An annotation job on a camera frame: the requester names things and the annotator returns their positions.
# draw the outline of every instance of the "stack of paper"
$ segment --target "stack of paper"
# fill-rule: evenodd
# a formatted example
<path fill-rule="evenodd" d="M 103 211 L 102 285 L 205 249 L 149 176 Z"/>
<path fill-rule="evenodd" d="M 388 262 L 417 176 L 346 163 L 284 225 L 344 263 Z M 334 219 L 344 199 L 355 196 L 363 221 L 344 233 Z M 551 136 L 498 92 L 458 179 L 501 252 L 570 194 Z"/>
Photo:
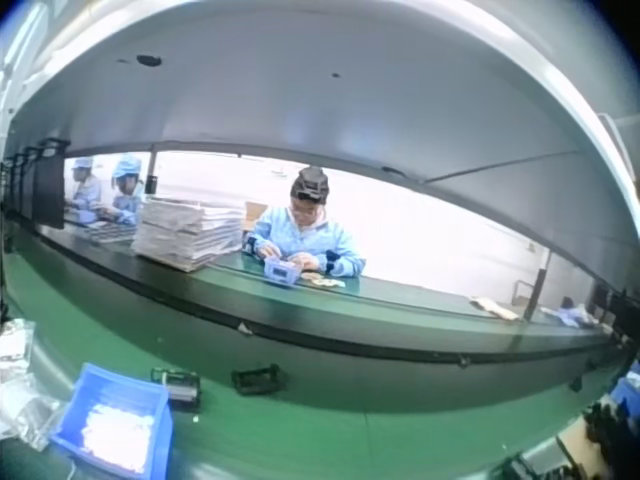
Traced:
<path fill-rule="evenodd" d="M 245 216 L 240 202 L 147 197 L 132 248 L 138 255 L 191 272 L 242 247 Z"/>

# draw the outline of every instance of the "factory worker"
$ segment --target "factory worker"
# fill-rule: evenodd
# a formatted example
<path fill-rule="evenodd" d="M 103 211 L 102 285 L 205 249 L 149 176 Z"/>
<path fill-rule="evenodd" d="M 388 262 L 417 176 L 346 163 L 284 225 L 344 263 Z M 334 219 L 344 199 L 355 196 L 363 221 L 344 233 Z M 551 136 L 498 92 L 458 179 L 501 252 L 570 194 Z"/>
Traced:
<path fill-rule="evenodd" d="M 349 232 L 327 218 L 329 179 L 321 168 L 300 171 L 289 207 L 271 207 L 247 235 L 244 250 L 259 258 L 278 257 L 333 277 L 356 277 L 365 259 Z"/>
<path fill-rule="evenodd" d="M 77 183 L 73 189 L 72 199 L 65 199 L 67 207 L 78 210 L 89 210 L 89 207 L 93 204 L 100 202 L 102 188 L 100 186 L 100 180 L 91 173 L 92 168 L 93 158 L 76 158 L 73 164 L 73 180 Z"/>
<path fill-rule="evenodd" d="M 122 156 L 112 175 L 112 185 L 119 193 L 111 207 L 103 207 L 101 216 L 123 225 L 138 223 L 138 210 L 142 204 L 143 184 L 140 181 L 140 159 L 129 153 Z"/>

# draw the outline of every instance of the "black device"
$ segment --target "black device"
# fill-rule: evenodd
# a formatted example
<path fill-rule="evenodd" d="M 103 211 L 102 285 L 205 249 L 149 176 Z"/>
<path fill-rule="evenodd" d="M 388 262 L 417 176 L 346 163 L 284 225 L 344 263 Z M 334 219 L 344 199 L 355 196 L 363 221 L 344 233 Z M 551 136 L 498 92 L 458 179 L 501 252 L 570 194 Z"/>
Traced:
<path fill-rule="evenodd" d="M 172 407 L 194 410 L 200 407 L 200 377 L 193 372 L 152 368 L 151 381 L 167 387 Z"/>
<path fill-rule="evenodd" d="M 285 387 L 284 373 L 278 365 L 231 373 L 233 386 L 240 395 L 268 395 Z"/>

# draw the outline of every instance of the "white ceiling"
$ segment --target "white ceiling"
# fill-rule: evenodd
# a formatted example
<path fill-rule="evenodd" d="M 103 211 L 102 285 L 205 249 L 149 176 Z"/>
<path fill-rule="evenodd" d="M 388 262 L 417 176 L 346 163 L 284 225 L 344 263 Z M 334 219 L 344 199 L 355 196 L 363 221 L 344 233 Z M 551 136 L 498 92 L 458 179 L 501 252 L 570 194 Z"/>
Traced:
<path fill-rule="evenodd" d="M 637 247 L 629 209 L 598 150 L 540 84 L 399 2 L 376 12 L 360 1 L 286 3 L 222 13 L 188 4 L 119 32 L 23 107 L 10 148 L 56 135 L 77 153 L 176 141 L 278 152 L 453 201 L 622 286 Z M 141 66 L 137 54 L 163 65 Z"/>

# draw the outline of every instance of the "white parts in bin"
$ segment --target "white parts in bin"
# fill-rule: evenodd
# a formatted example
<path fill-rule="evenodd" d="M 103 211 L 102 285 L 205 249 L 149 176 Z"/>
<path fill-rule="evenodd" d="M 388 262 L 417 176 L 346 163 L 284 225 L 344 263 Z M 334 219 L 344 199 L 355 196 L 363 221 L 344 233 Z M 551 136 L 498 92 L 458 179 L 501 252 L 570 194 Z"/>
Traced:
<path fill-rule="evenodd" d="M 153 422 L 151 415 L 95 405 L 82 429 L 82 448 L 100 460 L 140 474 L 144 471 Z"/>
<path fill-rule="evenodd" d="M 138 255 L 193 271 L 240 250 L 245 217 L 244 202 L 147 197 L 132 248 Z"/>

